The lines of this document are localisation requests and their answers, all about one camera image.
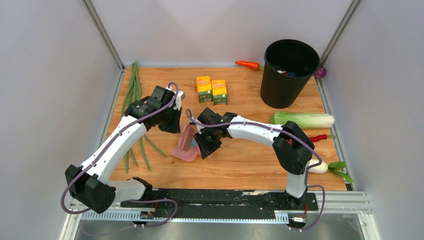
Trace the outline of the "pink hand brush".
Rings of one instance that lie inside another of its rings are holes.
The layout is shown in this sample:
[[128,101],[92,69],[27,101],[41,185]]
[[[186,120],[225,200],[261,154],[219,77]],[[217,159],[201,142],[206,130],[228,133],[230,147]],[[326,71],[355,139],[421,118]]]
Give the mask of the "pink hand brush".
[[188,151],[190,149],[190,143],[195,135],[195,129],[190,125],[186,125],[183,131],[181,132],[179,147],[183,151]]

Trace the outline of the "pink plastic dustpan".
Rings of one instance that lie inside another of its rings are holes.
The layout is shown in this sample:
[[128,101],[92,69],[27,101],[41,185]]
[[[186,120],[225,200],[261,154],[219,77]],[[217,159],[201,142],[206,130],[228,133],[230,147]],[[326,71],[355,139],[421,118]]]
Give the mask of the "pink plastic dustpan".
[[186,124],[179,134],[178,143],[171,155],[185,162],[192,162],[199,156],[202,159],[210,158],[212,152],[207,152],[206,142],[201,141],[202,129],[204,129],[202,126],[194,127]]

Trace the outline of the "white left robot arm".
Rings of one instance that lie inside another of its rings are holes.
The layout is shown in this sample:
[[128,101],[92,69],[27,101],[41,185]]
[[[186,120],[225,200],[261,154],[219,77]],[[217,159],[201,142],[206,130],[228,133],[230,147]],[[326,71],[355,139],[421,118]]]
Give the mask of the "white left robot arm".
[[84,162],[71,164],[65,170],[66,194],[98,214],[112,204],[134,200],[140,207],[153,201],[148,184],[139,177],[111,181],[117,164],[151,128],[178,134],[185,92],[174,82],[167,87],[156,86],[151,95],[133,101],[124,111],[118,126],[101,146]]

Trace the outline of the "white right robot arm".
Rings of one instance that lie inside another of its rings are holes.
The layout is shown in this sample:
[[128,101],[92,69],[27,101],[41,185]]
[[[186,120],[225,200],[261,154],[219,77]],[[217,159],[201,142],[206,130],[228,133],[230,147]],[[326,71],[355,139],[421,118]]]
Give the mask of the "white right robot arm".
[[307,166],[315,147],[296,123],[265,124],[232,112],[219,115],[208,107],[197,118],[189,109],[186,115],[191,125],[197,127],[194,139],[202,159],[218,150],[223,138],[244,139],[271,147],[279,164],[287,171],[286,205],[296,210],[305,203]]

